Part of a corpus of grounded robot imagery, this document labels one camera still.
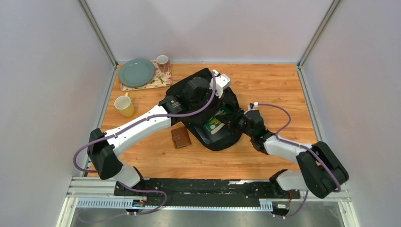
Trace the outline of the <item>black backpack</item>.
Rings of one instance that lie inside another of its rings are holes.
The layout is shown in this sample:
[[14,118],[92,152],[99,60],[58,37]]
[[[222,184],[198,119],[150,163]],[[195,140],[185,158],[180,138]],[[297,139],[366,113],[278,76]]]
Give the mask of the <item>black backpack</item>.
[[[182,90],[185,84],[194,77],[204,78],[209,82],[212,79],[211,71],[208,68],[204,68],[172,85],[166,91],[166,97],[169,101],[177,101],[180,104],[181,110],[178,112],[170,111],[170,114],[187,114],[200,109],[186,108],[177,98],[178,93]],[[189,117],[178,117],[177,119],[173,119],[172,125],[182,122],[187,130],[189,130],[203,146],[212,151],[227,149],[239,141],[242,133],[232,132],[227,125],[224,125],[223,128],[213,135],[204,129],[204,125],[207,121],[222,107],[226,107],[231,110],[232,113],[240,109],[237,97],[229,87],[224,90],[221,98],[214,98],[205,110]]]

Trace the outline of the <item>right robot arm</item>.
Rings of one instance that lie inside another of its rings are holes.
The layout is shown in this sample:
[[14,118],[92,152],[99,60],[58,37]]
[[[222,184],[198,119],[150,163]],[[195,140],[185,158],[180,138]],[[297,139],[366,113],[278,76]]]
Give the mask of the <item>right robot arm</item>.
[[265,127],[258,110],[240,109],[227,125],[232,131],[249,136],[257,151],[298,164],[299,171],[284,170],[270,184],[270,193],[275,198],[282,198],[289,190],[309,190],[323,199],[332,192],[339,192],[341,185],[349,180],[347,170],[327,143],[308,144],[285,139]]

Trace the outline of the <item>green coin book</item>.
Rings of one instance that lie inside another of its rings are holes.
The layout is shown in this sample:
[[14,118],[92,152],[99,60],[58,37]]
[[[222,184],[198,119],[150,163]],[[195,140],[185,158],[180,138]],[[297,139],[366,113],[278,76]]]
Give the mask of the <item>green coin book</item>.
[[214,116],[207,121],[207,123],[204,125],[204,129],[206,129],[206,131],[208,131],[211,135],[217,133],[225,125],[223,122],[218,120],[217,117],[231,114],[231,113],[232,113],[232,111],[227,109],[226,107],[220,108],[214,114]]

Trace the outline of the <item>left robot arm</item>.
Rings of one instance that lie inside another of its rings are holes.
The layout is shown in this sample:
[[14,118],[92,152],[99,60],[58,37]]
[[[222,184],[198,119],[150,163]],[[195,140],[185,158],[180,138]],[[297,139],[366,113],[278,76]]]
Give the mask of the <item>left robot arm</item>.
[[85,146],[87,155],[100,179],[115,179],[126,185],[132,196],[144,192],[139,172],[123,163],[119,156],[147,136],[169,128],[177,122],[194,120],[203,124],[218,110],[224,90],[231,84],[222,74],[210,80],[194,77],[176,84],[177,91],[166,95],[142,116],[112,130],[91,131]]

